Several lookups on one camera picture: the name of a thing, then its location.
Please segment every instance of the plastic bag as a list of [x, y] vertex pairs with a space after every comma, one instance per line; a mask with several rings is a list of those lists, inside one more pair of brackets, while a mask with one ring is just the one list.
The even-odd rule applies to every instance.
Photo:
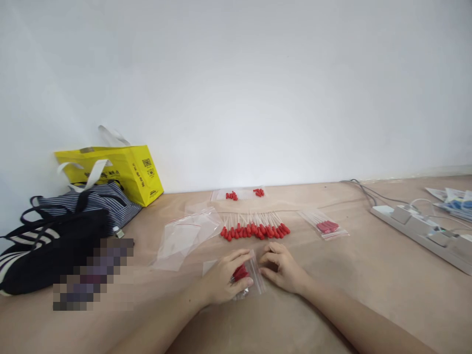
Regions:
[[189, 253], [221, 232], [222, 224], [223, 221], [213, 207], [167, 223], [161, 246], [151, 267], [178, 271]]
[[[264, 195], [261, 197], [258, 197], [256, 195], [256, 192], [254, 191], [255, 189], [263, 190]], [[217, 189], [211, 193], [210, 200], [215, 201], [215, 200], [227, 199], [226, 193], [231, 194], [232, 192], [236, 193], [238, 200], [250, 200], [250, 199], [258, 199], [258, 198], [267, 197], [266, 188], [264, 186], [259, 186], [259, 187], [245, 187], [245, 188], [232, 188], [232, 189], [231, 188]]]
[[334, 220], [328, 218], [319, 209], [299, 210], [298, 214], [311, 224], [324, 240], [332, 240], [340, 236], [349, 236]]
[[[264, 278], [259, 273], [259, 266], [256, 260], [256, 254], [254, 253], [254, 250], [251, 250], [249, 254], [251, 255], [251, 259], [235, 270], [230, 281], [232, 283], [235, 283], [239, 279], [248, 276], [251, 277], [252, 280], [254, 280], [254, 285], [238, 293], [233, 298], [233, 300], [242, 300], [246, 297], [257, 296], [266, 292], [266, 285], [264, 283]], [[211, 269], [211, 267], [215, 265], [216, 262], [218, 262], [218, 260], [204, 262], [202, 275], [205, 275]]]

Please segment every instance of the yellow bag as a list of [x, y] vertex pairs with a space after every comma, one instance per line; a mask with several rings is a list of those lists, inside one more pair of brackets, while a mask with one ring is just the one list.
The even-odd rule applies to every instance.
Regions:
[[60, 164], [72, 162], [83, 167], [83, 169], [78, 169], [73, 164], [69, 164], [64, 168], [70, 183], [87, 181], [97, 160], [110, 160], [112, 166], [107, 164], [104, 167], [98, 183], [107, 183], [110, 179], [116, 179], [124, 188], [124, 193], [129, 200], [147, 207], [164, 193], [151, 153], [146, 145], [129, 146], [128, 141], [120, 135], [114, 135], [114, 137], [127, 146], [88, 147], [81, 150], [58, 151], [55, 155]]

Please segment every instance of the black and white striped bag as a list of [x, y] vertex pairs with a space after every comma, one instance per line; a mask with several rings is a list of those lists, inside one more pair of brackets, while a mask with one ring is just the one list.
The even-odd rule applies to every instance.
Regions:
[[[64, 215], [52, 217], [46, 210], [59, 208]], [[43, 219], [28, 221], [37, 211]], [[14, 245], [0, 255], [0, 294], [27, 294], [59, 283], [75, 266], [87, 264], [93, 248], [106, 237], [106, 210], [72, 213], [63, 206], [37, 206], [25, 211], [23, 226], [2, 236]]]
[[[31, 205], [34, 206], [36, 200], [40, 206], [46, 207], [50, 205], [62, 205], [72, 212], [107, 210], [108, 211], [108, 227], [107, 235], [113, 235], [114, 228], [121, 229], [126, 225], [142, 207], [130, 201], [123, 191], [118, 181], [111, 180], [107, 184], [95, 185], [100, 179], [103, 168], [110, 163], [109, 160], [98, 160], [88, 177], [85, 185], [70, 184], [70, 192], [58, 197], [44, 198], [36, 196], [31, 198]], [[63, 163], [58, 168], [58, 173], [64, 169], [69, 163]], [[77, 168], [82, 166], [72, 163]], [[52, 216], [64, 215], [63, 209], [51, 209], [48, 213]]]

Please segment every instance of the black bag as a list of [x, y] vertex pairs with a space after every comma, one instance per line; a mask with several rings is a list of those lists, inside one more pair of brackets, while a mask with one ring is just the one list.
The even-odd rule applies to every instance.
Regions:
[[[52, 216], [45, 209], [62, 208], [65, 215]], [[37, 211], [43, 219], [28, 221], [24, 216]], [[64, 206], [36, 206], [26, 210], [24, 223], [3, 236], [15, 244], [0, 256], [0, 294], [34, 292], [60, 282], [75, 266], [87, 264], [101, 238], [107, 237], [108, 211], [72, 213]]]

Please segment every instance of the plug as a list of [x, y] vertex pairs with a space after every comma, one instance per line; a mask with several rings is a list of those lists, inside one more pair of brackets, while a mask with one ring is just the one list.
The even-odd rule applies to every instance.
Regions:
[[411, 209], [411, 206], [407, 204], [405, 206], [397, 206], [393, 210], [392, 219], [395, 219], [402, 224], [406, 224], [412, 215], [418, 215], [418, 212]]

